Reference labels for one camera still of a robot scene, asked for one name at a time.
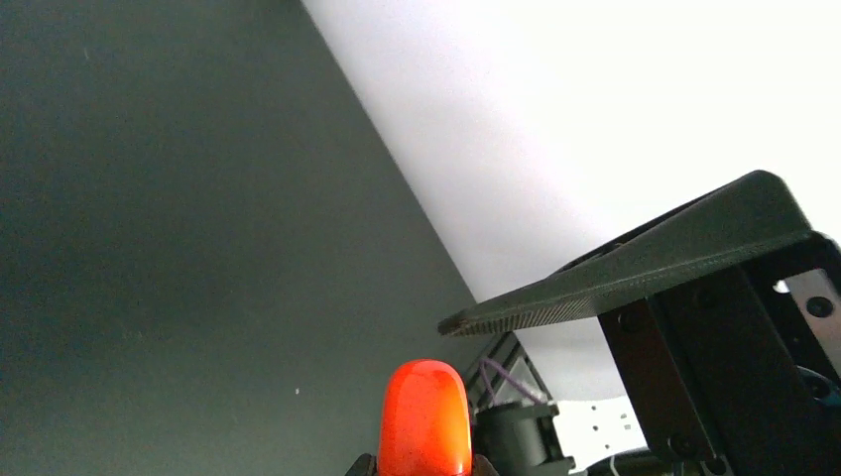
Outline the orange round case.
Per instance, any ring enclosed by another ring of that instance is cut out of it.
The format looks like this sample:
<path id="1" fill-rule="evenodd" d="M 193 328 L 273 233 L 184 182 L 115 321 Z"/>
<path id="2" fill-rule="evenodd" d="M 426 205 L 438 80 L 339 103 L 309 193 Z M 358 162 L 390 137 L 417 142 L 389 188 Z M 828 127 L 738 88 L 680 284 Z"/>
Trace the orange round case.
<path id="1" fill-rule="evenodd" d="M 470 475 L 469 406 L 460 375 L 438 360 L 414 360 L 391 376 L 383 404 L 380 475 Z"/>

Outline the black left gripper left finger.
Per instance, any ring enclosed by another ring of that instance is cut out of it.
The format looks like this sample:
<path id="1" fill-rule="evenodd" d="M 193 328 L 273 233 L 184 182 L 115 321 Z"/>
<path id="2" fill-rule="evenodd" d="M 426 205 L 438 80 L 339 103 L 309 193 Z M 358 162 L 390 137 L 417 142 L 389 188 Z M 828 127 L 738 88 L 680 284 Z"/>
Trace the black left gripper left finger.
<path id="1" fill-rule="evenodd" d="M 351 464 L 345 476 L 376 476 L 377 458 L 370 453 L 363 453 Z"/>

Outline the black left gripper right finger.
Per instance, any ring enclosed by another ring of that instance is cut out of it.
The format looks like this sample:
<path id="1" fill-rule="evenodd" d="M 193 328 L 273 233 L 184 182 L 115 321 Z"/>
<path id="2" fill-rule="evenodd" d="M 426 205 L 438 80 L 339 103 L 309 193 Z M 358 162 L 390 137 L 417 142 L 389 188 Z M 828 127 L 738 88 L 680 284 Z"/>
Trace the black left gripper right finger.
<path id="1" fill-rule="evenodd" d="M 471 476 L 499 476 L 499 473 L 486 457 L 475 454 L 472 461 Z"/>

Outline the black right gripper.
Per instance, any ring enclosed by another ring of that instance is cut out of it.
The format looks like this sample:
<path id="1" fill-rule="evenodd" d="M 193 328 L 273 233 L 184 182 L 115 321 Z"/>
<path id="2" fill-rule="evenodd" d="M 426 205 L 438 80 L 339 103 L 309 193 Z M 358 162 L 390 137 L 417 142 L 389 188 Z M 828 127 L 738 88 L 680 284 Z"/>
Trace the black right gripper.
<path id="1" fill-rule="evenodd" d="M 646 445 L 674 474 L 836 475 L 840 373 L 807 321 L 840 310 L 840 252 L 812 232 L 785 182 L 754 171 L 437 331 L 601 314 Z"/>

